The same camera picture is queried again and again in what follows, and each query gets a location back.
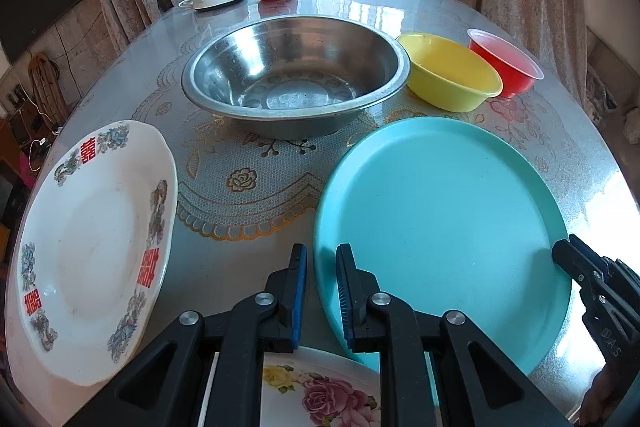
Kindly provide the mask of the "white plate with rose print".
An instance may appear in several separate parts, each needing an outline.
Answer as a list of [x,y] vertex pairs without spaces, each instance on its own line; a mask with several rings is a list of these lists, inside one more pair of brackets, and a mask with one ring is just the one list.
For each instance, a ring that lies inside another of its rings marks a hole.
[[381,413],[373,369],[308,347],[265,355],[263,426],[378,426]]

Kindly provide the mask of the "lace tablecloth with gold flowers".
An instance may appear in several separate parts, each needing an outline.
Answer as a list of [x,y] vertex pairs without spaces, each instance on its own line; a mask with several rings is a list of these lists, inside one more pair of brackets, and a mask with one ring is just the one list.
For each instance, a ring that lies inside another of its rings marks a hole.
[[[204,42],[279,14],[349,18],[397,36],[425,31],[459,42],[491,23],[454,0],[244,0],[198,13],[171,10],[104,72],[73,111],[44,162],[51,170],[77,141],[121,119],[154,124],[174,154],[178,216],[162,292],[146,332],[180,311],[227,309],[254,293],[295,243],[310,244],[323,185],[349,147],[382,124],[428,115],[409,91],[376,106],[340,132],[274,141],[203,112],[180,80]],[[517,148],[540,172],[567,228],[598,253],[639,263],[639,211],[598,129],[553,74],[533,90],[493,98],[466,117]]]

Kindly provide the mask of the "white plate with red characters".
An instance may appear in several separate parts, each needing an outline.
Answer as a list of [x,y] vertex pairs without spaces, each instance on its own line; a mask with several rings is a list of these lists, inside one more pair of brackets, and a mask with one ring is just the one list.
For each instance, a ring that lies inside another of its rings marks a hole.
[[112,122],[46,174],[17,251],[17,315],[52,376],[90,387],[134,355],[162,288],[177,170],[150,124]]

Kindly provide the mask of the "yellow plastic bowl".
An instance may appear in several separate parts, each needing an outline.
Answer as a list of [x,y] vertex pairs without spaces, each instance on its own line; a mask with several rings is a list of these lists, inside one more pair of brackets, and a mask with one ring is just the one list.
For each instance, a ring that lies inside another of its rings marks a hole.
[[498,72],[460,43],[424,32],[407,32],[397,40],[411,62],[408,88],[428,104],[469,113],[502,91]]

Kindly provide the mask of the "stainless steel bowl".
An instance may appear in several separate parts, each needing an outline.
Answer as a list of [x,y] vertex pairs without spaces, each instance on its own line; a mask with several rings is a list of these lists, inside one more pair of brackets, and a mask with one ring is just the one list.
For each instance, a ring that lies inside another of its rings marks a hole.
[[248,131],[303,140],[345,127],[406,84],[400,43],[352,20],[265,18],[216,37],[184,66],[181,87],[196,106]]

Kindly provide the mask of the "red plastic bowl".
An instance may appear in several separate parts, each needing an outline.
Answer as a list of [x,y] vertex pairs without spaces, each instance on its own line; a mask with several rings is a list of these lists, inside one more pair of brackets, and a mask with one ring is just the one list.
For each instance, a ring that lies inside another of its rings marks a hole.
[[469,49],[493,67],[502,80],[500,98],[513,98],[527,92],[544,79],[538,64],[517,46],[481,29],[468,30]]

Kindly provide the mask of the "teal round plate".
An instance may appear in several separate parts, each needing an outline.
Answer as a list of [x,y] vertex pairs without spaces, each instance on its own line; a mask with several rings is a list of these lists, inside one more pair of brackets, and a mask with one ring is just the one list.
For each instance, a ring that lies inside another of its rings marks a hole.
[[552,247],[567,231],[549,187],[494,134],[455,119],[386,124],[340,161],[314,225],[314,273],[332,331],[347,244],[382,291],[433,315],[465,313],[525,373],[555,343],[570,278]]

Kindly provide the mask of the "wooden chair at wall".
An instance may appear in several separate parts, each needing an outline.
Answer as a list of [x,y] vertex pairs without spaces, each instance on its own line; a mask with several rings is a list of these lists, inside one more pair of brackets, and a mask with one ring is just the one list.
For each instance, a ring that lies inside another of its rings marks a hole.
[[63,126],[70,112],[58,85],[58,65],[46,54],[39,52],[28,64],[28,75],[34,89],[36,104],[41,112],[47,115],[52,124]]

